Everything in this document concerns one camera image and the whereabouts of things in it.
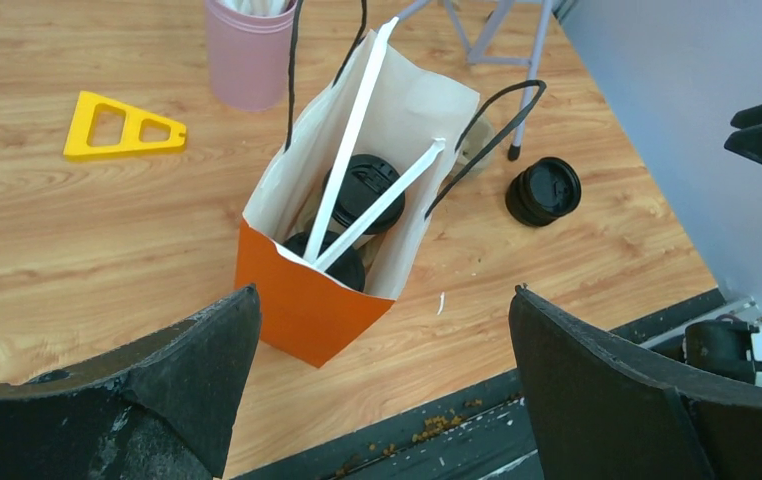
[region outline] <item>black lid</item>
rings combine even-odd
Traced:
[[[325,232],[320,253],[327,250],[337,238],[339,238],[337,233],[332,231]],[[303,256],[304,251],[307,249],[307,242],[309,239],[309,233],[300,232],[288,238],[287,241],[284,242],[284,246],[296,255]],[[363,292],[363,289],[366,288],[366,269],[363,268],[363,261],[360,259],[360,254],[351,246],[340,255],[340,258],[335,260],[334,263],[328,267],[328,270],[326,270],[325,273],[337,279],[340,283],[352,290]]]
[[[519,174],[508,187],[505,205],[513,217],[544,227],[572,213],[581,201],[581,180],[557,157],[544,157]]]
[[[330,174],[330,170],[325,174],[323,185],[328,183]],[[384,159],[369,154],[352,156],[331,218],[345,228],[350,227],[398,179],[399,172]],[[377,235],[386,232],[404,211],[405,195],[402,193],[364,233]]]

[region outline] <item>white wall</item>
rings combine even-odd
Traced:
[[[762,0],[577,0],[563,27],[723,293],[762,310],[762,166],[723,149],[762,103]]]

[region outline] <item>pink container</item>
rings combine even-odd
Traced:
[[[222,103],[248,112],[274,107],[287,90],[295,2],[275,17],[205,0],[210,86]]]

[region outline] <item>wooden tabletop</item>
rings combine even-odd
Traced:
[[[23,382],[172,324],[232,288],[243,205],[284,140],[286,102],[251,114],[208,87],[202,0],[0,0],[0,382]],[[377,27],[405,0],[371,2]],[[490,5],[462,2],[474,38]],[[515,6],[490,53],[526,55],[538,7]],[[298,105],[334,75],[359,2],[308,1]],[[524,78],[465,65],[429,5],[392,45],[482,98]],[[260,345],[234,427],[231,477],[514,367],[507,312],[526,282],[612,328],[714,281],[556,22],[522,158],[459,184],[434,214],[408,286],[322,369]],[[183,154],[73,164],[62,157],[80,90],[184,122]],[[518,97],[489,112],[495,125]],[[534,230],[505,210],[510,180],[543,156],[578,171],[576,212]],[[437,314],[439,298],[445,307]]]

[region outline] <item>triangular cutout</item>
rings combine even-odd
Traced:
[[[119,113],[124,117],[122,136],[115,145],[91,145],[102,112]],[[145,130],[155,128],[168,132],[165,140],[144,139]],[[187,127],[184,124],[97,93],[82,91],[69,126],[63,156],[71,162],[87,162],[129,155],[180,153],[186,146]]]

